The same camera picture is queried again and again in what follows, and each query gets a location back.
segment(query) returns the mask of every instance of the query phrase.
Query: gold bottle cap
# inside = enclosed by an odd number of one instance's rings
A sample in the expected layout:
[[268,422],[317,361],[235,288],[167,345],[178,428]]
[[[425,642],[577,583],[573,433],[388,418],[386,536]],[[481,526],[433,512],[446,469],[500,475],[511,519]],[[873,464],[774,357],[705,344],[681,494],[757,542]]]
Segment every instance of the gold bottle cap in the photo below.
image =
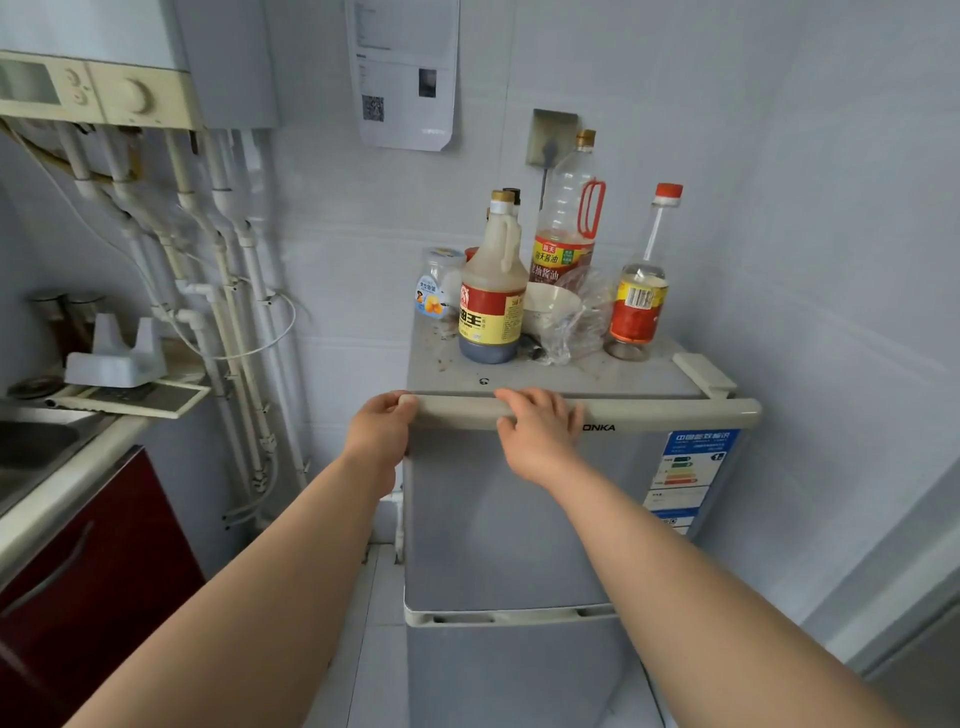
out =
[[597,132],[595,129],[581,129],[577,132],[577,146],[592,147],[596,137]]

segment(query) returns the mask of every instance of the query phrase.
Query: bowl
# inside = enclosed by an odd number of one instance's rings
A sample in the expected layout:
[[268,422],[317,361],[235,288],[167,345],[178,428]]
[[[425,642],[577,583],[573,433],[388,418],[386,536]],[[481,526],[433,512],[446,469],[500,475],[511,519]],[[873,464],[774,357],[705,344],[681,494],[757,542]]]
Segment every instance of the bowl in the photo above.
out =
[[580,297],[549,283],[527,283],[523,296],[523,333],[538,339],[562,319],[580,310]]

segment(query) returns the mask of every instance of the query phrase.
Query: hand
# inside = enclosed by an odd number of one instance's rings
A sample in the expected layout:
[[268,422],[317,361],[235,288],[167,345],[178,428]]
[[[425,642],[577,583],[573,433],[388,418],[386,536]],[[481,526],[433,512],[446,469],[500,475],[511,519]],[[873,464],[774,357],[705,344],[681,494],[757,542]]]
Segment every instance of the hand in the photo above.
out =
[[378,497],[394,488],[394,468],[407,449],[409,425],[417,416],[417,406],[413,395],[402,390],[387,392],[368,400],[350,420],[341,457],[372,469]]
[[507,464],[520,477],[547,488],[583,464],[574,445],[584,426],[584,406],[570,411],[556,392],[538,387],[515,392],[498,389],[493,395],[510,405],[516,423],[501,417],[496,421]]

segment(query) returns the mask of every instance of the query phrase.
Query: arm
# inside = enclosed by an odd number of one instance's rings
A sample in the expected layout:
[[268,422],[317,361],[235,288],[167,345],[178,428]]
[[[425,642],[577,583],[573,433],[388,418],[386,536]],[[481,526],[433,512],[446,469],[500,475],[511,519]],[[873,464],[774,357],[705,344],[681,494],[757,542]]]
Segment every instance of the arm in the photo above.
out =
[[416,399],[375,397],[339,458],[167,619],[67,728],[296,728],[333,657]]
[[583,412],[541,389],[498,390],[510,467],[576,528],[643,664],[682,726],[894,728],[906,723],[746,584],[576,454]]

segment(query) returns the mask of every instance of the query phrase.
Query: wall socket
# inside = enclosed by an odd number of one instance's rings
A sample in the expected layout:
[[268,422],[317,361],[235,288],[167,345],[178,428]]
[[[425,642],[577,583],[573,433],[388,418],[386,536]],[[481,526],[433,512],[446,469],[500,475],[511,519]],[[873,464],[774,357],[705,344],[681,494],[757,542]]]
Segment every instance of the wall socket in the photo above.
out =
[[552,169],[576,144],[580,116],[565,111],[534,109],[527,140],[527,164]]

